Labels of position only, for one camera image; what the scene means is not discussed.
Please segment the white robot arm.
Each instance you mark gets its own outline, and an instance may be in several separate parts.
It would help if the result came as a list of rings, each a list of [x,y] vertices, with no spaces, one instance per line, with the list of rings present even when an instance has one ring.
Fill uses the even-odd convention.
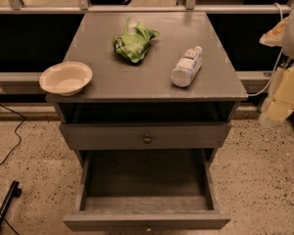
[[[273,73],[268,97],[261,107],[260,124],[274,127],[294,112],[294,7],[288,17],[261,37],[260,43],[280,47],[282,53],[293,61],[290,68],[278,68]]]

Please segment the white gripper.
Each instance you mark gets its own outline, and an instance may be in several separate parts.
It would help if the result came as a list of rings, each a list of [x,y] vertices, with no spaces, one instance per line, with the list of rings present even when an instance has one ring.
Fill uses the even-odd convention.
[[[282,36],[288,18],[281,20],[259,42],[269,47],[281,47]],[[278,68],[273,75],[269,94],[261,107],[259,123],[265,127],[276,127],[294,112],[294,64],[287,70]]]

